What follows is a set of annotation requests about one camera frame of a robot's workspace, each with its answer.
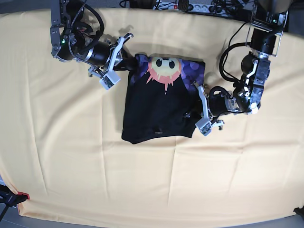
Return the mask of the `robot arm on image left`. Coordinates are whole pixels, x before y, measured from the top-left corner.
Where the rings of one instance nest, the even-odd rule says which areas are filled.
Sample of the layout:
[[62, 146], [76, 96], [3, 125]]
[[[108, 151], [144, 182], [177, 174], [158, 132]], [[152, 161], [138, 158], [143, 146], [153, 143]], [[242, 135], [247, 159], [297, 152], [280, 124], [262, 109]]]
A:
[[127, 33], [113, 44], [101, 41], [104, 22], [95, 9], [82, 0], [51, 2], [50, 40], [52, 57], [68, 62], [76, 60], [90, 66], [89, 74], [104, 77], [111, 71], [131, 71], [137, 60], [124, 44], [133, 37]]

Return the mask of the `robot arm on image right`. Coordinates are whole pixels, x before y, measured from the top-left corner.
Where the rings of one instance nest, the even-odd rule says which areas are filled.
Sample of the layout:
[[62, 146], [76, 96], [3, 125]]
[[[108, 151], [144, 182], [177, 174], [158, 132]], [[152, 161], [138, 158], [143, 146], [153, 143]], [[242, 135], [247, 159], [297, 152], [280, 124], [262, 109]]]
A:
[[[191, 83], [197, 89], [200, 106], [184, 114], [184, 118], [194, 118], [195, 126], [203, 135], [208, 135], [213, 127], [222, 128], [219, 119], [227, 114], [255, 114], [261, 105], [264, 84], [270, 73], [270, 60], [275, 46], [280, 45], [287, 22], [290, 0], [256, 0], [249, 25], [254, 27], [251, 41], [229, 44], [220, 57], [219, 72], [222, 78], [232, 82], [234, 91], [230, 93], [220, 86], [213, 87], [208, 93], [196, 81]], [[238, 47], [249, 47], [250, 52], [241, 62], [240, 79], [230, 76], [224, 70], [225, 58]]]

